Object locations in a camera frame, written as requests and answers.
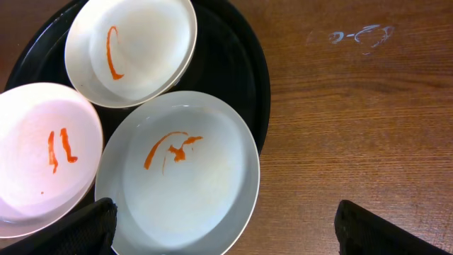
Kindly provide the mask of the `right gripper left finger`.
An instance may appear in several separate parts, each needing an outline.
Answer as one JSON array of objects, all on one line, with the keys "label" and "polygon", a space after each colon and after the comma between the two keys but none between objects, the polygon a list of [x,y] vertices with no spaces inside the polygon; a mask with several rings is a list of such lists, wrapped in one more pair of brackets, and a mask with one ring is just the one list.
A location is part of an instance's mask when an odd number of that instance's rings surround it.
[{"label": "right gripper left finger", "polygon": [[102,198],[1,250],[1,255],[111,255],[117,206]]}]

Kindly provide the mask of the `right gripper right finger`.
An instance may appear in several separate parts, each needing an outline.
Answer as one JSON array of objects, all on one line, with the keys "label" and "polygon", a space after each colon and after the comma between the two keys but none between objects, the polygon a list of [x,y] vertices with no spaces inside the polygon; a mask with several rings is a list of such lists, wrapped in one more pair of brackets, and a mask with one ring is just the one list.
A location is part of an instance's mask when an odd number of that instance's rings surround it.
[{"label": "right gripper right finger", "polygon": [[334,228],[340,255],[449,255],[349,200],[340,201]]}]

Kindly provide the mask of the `grey-white plate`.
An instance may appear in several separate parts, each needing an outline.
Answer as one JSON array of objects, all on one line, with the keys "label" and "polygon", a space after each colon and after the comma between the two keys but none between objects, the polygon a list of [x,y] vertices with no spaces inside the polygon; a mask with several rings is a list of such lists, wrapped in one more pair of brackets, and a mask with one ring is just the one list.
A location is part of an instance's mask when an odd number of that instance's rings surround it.
[{"label": "grey-white plate", "polygon": [[103,151],[96,199],[117,206],[118,254],[224,254],[260,185],[247,124],[220,99],[171,92],[132,111]]}]

